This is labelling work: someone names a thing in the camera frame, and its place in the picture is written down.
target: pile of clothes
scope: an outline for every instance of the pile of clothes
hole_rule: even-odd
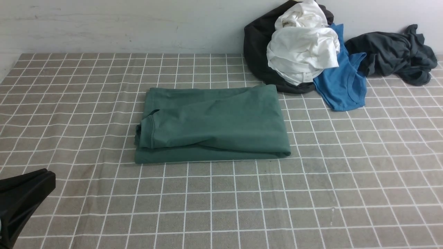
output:
[[[437,66],[417,34],[372,32],[343,39],[344,26],[314,0],[288,1],[245,27],[244,56],[251,72],[284,93],[313,90],[335,111],[365,105],[366,77],[396,74],[422,86]]]

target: white wall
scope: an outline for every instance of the white wall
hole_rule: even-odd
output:
[[[0,53],[236,53],[243,27],[285,0],[1,0]],[[318,0],[350,38],[418,23],[443,52],[443,0]]]

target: blue t-shirt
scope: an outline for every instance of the blue t-shirt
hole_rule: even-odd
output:
[[[325,69],[314,79],[317,92],[334,111],[349,111],[365,105],[366,77],[357,69],[366,53],[351,54],[343,41],[343,24],[330,26],[338,35],[339,67]]]

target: black object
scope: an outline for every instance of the black object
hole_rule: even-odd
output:
[[[301,83],[298,86],[286,82],[276,71],[268,66],[268,57],[266,48],[271,41],[272,34],[275,32],[275,22],[289,8],[298,2],[289,0],[279,7],[259,17],[245,27],[245,39],[243,43],[243,53],[249,70],[265,84],[276,85],[277,91],[283,93],[308,93],[315,90],[312,82]],[[334,22],[334,15],[326,10],[326,7],[320,5],[323,13],[326,15],[328,24]]]
[[[26,222],[55,189],[55,174],[37,170],[0,180],[0,249],[12,249]]]
[[[403,34],[372,32],[359,35],[345,43],[350,54],[366,53],[358,70],[364,75],[398,75],[406,83],[422,86],[431,80],[429,72],[437,67],[434,51],[417,34],[417,24]]]

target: folded green t-shirt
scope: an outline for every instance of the folded green t-shirt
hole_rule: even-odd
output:
[[[289,156],[276,87],[151,88],[136,128],[135,163]]]

